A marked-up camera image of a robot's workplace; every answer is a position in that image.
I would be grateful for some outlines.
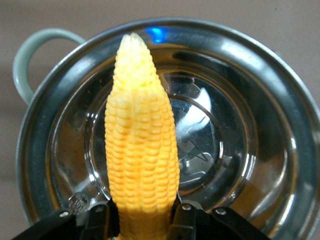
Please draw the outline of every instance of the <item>corn cob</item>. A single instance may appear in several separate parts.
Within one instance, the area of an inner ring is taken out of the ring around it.
[[[122,38],[105,110],[110,194],[122,240],[164,240],[179,187],[172,108],[149,49],[135,33]]]

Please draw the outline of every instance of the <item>stainless steel pot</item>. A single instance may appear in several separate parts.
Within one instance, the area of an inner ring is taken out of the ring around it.
[[[17,147],[29,221],[61,207],[80,213],[110,199],[104,108],[116,51],[130,32],[147,43],[171,99],[182,199],[206,211],[229,206],[275,240],[311,239],[320,217],[314,100],[294,71],[261,43],[188,18],[132,22],[85,42],[74,33],[47,29],[24,43],[13,75],[30,101]],[[33,95],[28,62],[39,45],[60,37],[81,45]]]

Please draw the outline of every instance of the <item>blue light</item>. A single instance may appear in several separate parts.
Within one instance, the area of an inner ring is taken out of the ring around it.
[[[149,27],[145,29],[154,44],[163,43],[166,40],[166,30],[161,27]]]

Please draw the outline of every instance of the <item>shiny metal surface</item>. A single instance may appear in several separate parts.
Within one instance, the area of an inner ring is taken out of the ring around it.
[[[19,186],[31,222],[108,199],[104,105],[123,34],[151,49],[174,111],[179,193],[229,206],[275,240],[305,239],[319,218],[320,123],[296,74],[257,41],[221,25],[164,18],[104,32],[38,88],[20,133]]]

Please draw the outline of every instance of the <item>bolt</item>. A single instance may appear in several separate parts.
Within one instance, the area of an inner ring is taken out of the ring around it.
[[[223,208],[221,208],[221,207],[219,207],[219,208],[217,208],[216,210],[215,210],[215,212],[217,213],[217,214],[219,214],[219,215],[225,215],[227,212],[223,209]]]
[[[184,204],[182,205],[182,209],[185,211],[190,211],[191,210],[191,206],[189,204]]]
[[[69,215],[69,212],[68,212],[68,211],[63,211],[62,213],[60,213],[59,217],[60,217],[60,218],[64,218],[64,217],[66,217],[66,216],[68,216],[68,215]]]

